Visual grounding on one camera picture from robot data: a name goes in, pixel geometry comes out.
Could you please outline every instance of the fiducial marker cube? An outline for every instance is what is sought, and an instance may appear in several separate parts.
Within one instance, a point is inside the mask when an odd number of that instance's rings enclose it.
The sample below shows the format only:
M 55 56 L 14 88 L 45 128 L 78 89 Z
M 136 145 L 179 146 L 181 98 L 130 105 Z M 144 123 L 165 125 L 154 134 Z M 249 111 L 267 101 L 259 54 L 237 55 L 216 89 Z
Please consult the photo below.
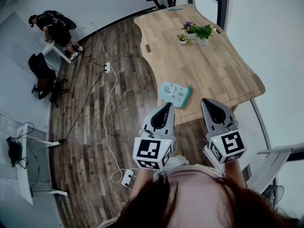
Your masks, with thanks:
M 239 130 L 210 138 L 208 149 L 213 153 L 211 158 L 219 164 L 236 160 L 247 150 L 243 144 Z
M 133 160 L 139 168 L 161 170 L 172 153 L 171 139 L 135 138 Z

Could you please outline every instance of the black cap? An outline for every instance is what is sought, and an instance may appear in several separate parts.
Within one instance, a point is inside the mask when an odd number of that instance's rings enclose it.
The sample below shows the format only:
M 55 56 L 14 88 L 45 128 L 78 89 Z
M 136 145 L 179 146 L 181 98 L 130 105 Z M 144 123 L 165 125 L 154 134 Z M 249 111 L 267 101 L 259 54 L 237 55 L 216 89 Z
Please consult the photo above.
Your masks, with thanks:
M 36 18 L 36 17 L 37 17 L 36 14 L 35 14 L 35 15 L 32 15 L 31 17 L 29 17 L 28 22 L 29 22 L 29 24 L 30 24 L 31 27 L 34 27 L 34 24 L 32 23 L 32 20 L 33 20 L 34 18 Z

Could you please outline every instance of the man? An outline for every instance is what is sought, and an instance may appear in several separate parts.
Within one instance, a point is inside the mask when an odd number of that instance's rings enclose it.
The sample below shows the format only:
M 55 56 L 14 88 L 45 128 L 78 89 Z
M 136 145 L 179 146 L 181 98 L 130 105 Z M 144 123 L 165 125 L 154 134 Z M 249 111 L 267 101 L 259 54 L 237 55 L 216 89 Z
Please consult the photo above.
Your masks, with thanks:
M 28 19 L 28 22 L 31 27 L 34 27 L 34 24 L 36 24 L 45 33 L 46 41 L 50 41 L 52 38 L 58 45 L 66 47 L 71 53 L 71 61 L 78 56 L 78 52 L 73 49 L 73 46 L 76 47 L 78 51 L 83 51 L 83 47 L 72 39 L 68 28 L 58 19 L 51 18 L 46 14 L 40 14 L 32 15 Z

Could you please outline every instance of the green plant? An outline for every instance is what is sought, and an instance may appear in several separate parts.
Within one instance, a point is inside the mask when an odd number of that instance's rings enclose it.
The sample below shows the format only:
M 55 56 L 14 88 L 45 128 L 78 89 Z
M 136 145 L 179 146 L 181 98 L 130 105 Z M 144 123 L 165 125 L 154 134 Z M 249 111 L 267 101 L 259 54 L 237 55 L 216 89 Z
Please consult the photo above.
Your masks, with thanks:
M 177 40 L 188 40 L 185 34 L 177 35 Z
M 200 39 L 209 39 L 209 36 L 212 36 L 213 28 L 211 25 L 205 25 L 202 27 L 196 27 L 193 29 L 193 32 L 199 37 Z
M 181 29 L 184 29 L 185 31 L 188 31 L 190 34 L 193 33 L 193 29 L 196 28 L 197 25 L 192 23 L 192 22 L 186 22 L 186 24 L 184 24 L 184 27 Z

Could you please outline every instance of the brown hair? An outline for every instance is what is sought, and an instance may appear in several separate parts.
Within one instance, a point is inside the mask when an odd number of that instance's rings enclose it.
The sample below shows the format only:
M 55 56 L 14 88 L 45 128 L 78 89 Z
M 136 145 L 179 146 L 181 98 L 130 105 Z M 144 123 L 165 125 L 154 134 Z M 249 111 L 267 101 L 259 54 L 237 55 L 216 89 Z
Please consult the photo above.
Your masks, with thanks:
M 227 228 L 296 227 L 291 219 L 278 216 L 259 194 L 239 187 L 232 179 L 212 179 L 222 187 L 227 196 L 226 207 L 231 220 Z M 150 180 L 125 205 L 120 217 L 111 227 L 167 227 L 176 206 L 178 184 L 174 186 L 174 198 L 169 203 L 171 189 L 167 177 L 160 175 L 156 182 Z

